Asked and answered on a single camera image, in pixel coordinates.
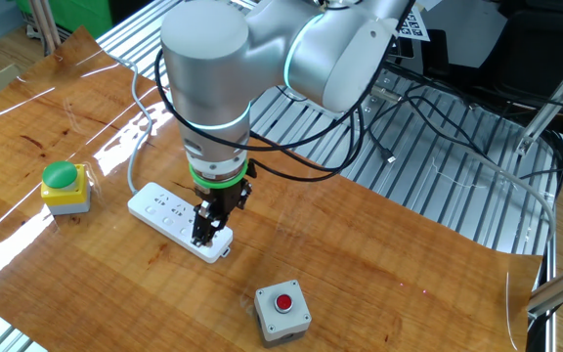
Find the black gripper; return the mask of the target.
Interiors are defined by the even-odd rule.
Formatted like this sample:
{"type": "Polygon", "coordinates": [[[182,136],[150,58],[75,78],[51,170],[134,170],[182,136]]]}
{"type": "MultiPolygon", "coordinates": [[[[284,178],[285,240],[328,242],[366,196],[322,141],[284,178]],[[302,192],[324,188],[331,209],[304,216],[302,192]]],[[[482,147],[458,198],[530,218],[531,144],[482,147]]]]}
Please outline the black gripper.
{"type": "Polygon", "coordinates": [[[224,227],[224,217],[237,205],[239,209],[245,208],[251,192],[251,184],[247,179],[240,181],[239,200],[238,184],[221,189],[196,184],[195,193],[201,198],[201,204],[195,207],[192,244],[209,244],[214,235],[224,227]]]}

